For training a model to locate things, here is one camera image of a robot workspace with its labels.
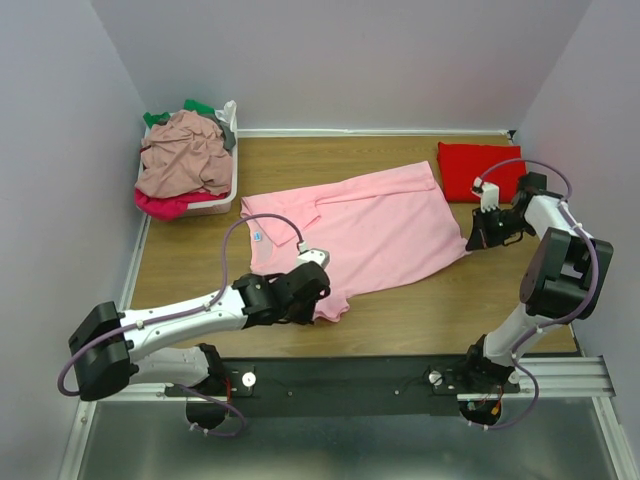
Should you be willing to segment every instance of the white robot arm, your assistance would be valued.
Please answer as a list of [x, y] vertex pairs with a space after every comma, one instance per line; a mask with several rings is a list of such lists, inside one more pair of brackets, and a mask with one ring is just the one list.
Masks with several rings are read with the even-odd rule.
[[[316, 303], [330, 293], [324, 269], [329, 252], [300, 245], [297, 266], [286, 274], [247, 274], [222, 292], [147, 310], [118, 312], [113, 302], [96, 306], [69, 339], [72, 359], [58, 379], [66, 395], [93, 401], [134, 383], [192, 387], [216, 372], [210, 345], [168, 348], [204, 334], [275, 323], [313, 323]], [[64, 387], [75, 366], [78, 392]]]
[[[465, 361], [446, 368], [443, 375], [432, 372], [432, 383], [453, 386], [451, 390], [458, 393], [504, 391], [515, 367], [527, 373], [518, 363], [524, 353], [549, 332], [592, 313], [613, 255], [610, 243], [593, 238], [575, 221], [565, 197], [547, 191], [545, 175], [530, 172], [520, 177], [508, 210], [498, 205], [496, 185], [477, 179], [473, 191], [481, 204], [473, 211], [467, 250], [511, 245], [524, 233], [536, 235], [540, 245], [522, 278], [520, 303], [511, 315], [482, 335]], [[491, 402], [481, 405], [463, 404], [460, 410], [470, 421], [495, 423], [499, 408]]]

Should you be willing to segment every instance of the metal floor plate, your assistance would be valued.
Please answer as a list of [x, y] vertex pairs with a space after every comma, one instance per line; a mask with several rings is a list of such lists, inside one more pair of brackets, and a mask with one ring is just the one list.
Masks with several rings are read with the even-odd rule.
[[[528, 401], [505, 400], [505, 420]], [[616, 478], [590, 398], [541, 399], [499, 432], [428, 415], [249, 420], [239, 438], [205, 438], [183, 402], [99, 402], [79, 478]]]

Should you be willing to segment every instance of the gray cloth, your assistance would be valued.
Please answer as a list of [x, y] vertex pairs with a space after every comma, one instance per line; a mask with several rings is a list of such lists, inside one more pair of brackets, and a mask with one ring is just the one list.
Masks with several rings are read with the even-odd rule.
[[236, 146], [236, 136], [231, 131], [229, 124], [227, 122], [223, 122], [213, 113], [200, 113], [201, 117], [208, 118], [209, 120], [213, 120], [216, 125], [220, 127], [224, 136], [224, 149], [227, 152], [230, 152], [233, 147]]

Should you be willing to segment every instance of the magenta cloth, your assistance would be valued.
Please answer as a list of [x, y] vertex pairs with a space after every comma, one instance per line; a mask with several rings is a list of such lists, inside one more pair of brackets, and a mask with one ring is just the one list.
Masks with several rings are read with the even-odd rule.
[[210, 202], [226, 198], [227, 194], [211, 195], [209, 192], [190, 192], [171, 198], [151, 198], [137, 188], [134, 193], [136, 205], [153, 218], [168, 222], [187, 211], [190, 203]]

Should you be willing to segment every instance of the green cloth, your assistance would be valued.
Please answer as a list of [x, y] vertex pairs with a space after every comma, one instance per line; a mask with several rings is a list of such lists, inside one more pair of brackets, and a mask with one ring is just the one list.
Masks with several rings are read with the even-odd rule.
[[169, 112], [164, 112], [159, 115], [151, 115], [149, 112], [146, 112], [142, 116], [142, 118], [144, 119], [144, 123], [146, 123], [147, 127], [149, 128], [153, 127], [156, 123], [159, 122], [164, 122], [163, 125], [165, 125], [170, 117], [171, 115], [169, 115]]
[[205, 105], [204, 103], [196, 102], [193, 98], [187, 98], [184, 101], [184, 106], [182, 108], [196, 112], [198, 115], [202, 115], [204, 113], [213, 113], [215, 115], [216, 113], [215, 108]]

